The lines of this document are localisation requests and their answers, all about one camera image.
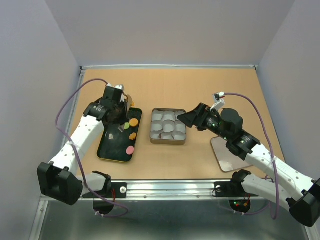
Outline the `metal serving tongs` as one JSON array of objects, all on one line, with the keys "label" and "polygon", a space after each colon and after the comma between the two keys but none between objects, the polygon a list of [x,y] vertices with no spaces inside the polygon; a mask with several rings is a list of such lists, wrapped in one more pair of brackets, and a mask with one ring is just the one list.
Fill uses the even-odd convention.
[{"label": "metal serving tongs", "polygon": [[130,95],[125,94],[124,92],[122,93],[122,96],[123,96],[122,101],[124,102],[124,110],[123,110],[123,114],[121,117],[121,123],[119,125],[119,130],[121,132],[124,131],[124,124],[128,123],[130,121],[130,119],[129,119],[130,106],[129,106],[128,102],[129,102],[129,100],[133,100],[133,98]]}]

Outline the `orange round sandwich cookie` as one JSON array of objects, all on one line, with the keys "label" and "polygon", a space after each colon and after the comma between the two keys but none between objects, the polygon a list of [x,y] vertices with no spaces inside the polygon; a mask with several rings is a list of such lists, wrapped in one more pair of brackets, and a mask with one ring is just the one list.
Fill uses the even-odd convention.
[{"label": "orange round sandwich cookie", "polygon": [[129,120],[129,125],[131,127],[136,127],[139,125],[139,120],[137,118],[132,118]]}]

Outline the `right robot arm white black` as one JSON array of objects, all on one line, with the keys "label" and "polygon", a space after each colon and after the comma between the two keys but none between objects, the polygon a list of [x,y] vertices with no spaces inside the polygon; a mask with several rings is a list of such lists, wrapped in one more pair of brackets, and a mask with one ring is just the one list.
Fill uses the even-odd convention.
[{"label": "right robot arm white black", "polygon": [[257,138],[243,130],[243,118],[232,108],[222,112],[200,103],[194,110],[179,115],[178,120],[198,131],[209,130],[226,141],[226,148],[236,157],[257,167],[272,178],[260,179],[247,171],[230,182],[231,192],[244,192],[278,203],[306,227],[320,217],[320,182],[287,165]]}]

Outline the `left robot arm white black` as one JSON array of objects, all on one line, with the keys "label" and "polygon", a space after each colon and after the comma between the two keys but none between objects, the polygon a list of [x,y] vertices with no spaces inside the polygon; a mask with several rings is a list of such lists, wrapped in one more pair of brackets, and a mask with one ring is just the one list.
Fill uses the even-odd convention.
[{"label": "left robot arm white black", "polygon": [[128,107],[132,103],[124,93],[123,85],[105,87],[103,96],[89,104],[80,122],[62,149],[48,163],[37,168],[40,191],[43,195],[67,205],[74,205],[85,194],[106,197],[111,193],[111,177],[99,171],[80,176],[82,159],[109,126],[123,126],[128,122]]}]

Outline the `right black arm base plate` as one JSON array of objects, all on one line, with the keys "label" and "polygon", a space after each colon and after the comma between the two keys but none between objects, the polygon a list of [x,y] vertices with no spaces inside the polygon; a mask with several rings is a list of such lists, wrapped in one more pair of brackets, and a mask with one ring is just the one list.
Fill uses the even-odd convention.
[{"label": "right black arm base plate", "polygon": [[240,183],[218,181],[214,184],[213,195],[217,198],[240,198],[248,196]]}]

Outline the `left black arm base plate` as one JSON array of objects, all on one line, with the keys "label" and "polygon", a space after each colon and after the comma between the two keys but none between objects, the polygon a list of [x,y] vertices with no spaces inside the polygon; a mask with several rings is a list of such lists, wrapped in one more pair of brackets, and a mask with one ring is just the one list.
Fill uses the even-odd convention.
[{"label": "left black arm base plate", "polygon": [[110,185],[100,191],[95,191],[98,195],[107,199],[125,199],[127,197],[128,184],[124,181],[110,182]]}]

